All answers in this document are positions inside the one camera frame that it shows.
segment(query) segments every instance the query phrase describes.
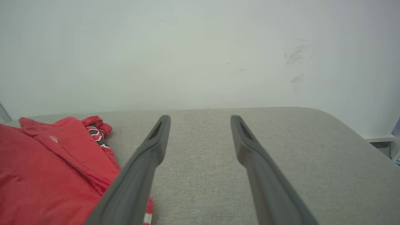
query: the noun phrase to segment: white wall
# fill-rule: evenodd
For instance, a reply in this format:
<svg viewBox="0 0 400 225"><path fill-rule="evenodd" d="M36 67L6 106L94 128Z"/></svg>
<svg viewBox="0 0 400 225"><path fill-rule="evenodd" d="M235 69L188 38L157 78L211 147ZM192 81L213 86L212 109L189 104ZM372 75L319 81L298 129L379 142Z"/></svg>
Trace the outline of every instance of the white wall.
<svg viewBox="0 0 400 225"><path fill-rule="evenodd" d="M364 137L400 117L398 0L2 0L13 119L304 106Z"/></svg>

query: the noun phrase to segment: gray cushion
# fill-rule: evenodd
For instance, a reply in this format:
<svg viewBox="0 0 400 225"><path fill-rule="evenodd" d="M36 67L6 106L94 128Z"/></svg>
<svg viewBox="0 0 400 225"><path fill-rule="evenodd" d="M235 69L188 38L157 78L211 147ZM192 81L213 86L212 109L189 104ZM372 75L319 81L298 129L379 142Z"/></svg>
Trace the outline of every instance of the gray cushion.
<svg viewBox="0 0 400 225"><path fill-rule="evenodd" d="M321 224L397 224L400 168L333 116L296 107L102 112L123 166L161 115L171 116L151 195L154 224L255 224L230 116L240 115ZM18 126L17 121L9 123Z"/></svg>

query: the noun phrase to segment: gray fabric surface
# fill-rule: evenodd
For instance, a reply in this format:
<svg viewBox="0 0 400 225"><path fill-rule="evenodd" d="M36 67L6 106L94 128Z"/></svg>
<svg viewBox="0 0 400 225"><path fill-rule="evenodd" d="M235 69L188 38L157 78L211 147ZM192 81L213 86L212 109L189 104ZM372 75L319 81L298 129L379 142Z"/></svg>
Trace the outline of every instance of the gray fabric surface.
<svg viewBox="0 0 400 225"><path fill-rule="evenodd" d="M171 116L151 195L154 224L255 224L246 170L230 116L240 115L321 224L398 224L400 168L333 116L309 108L102 112L107 143L123 166L157 119ZM9 123L18 126L17 121Z"/></svg>

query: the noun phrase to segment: patterned fabric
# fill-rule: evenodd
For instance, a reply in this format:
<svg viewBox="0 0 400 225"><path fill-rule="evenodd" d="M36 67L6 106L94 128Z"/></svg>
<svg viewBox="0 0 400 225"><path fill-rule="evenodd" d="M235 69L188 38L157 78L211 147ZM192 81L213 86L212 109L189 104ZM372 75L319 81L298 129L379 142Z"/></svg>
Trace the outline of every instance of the patterned fabric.
<svg viewBox="0 0 400 225"><path fill-rule="evenodd" d="M94 124L86 127L86 130L89 131L90 135L94 138L94 140L100 145L100 147L110 148L106 144L106 139L104 138L104 133L99 131Z"/></svg>

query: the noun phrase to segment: red fabric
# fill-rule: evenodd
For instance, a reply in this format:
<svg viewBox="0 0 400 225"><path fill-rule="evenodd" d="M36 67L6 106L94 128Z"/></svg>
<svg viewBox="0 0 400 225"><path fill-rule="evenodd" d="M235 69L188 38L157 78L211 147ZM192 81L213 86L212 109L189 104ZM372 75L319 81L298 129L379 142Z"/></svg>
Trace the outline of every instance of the red fabric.
<svg viewBox="0 0 400 225"><path fill-rule="evenodd" d="M87 131L93 123L105 136L112 130L99 117L0 124L0 225L86 221L120 171L112 150Z"/></svg>
<svg viewBox="0 0 400 225"><path fill-rule="evenodd" d="M104 138L106 138L108 134L112 131L112 127L106 123L103 123L103 119L101 119L99 116L88 117L82 120L82 123L85 127L94 124L94 126L103 133Z"/></svg>

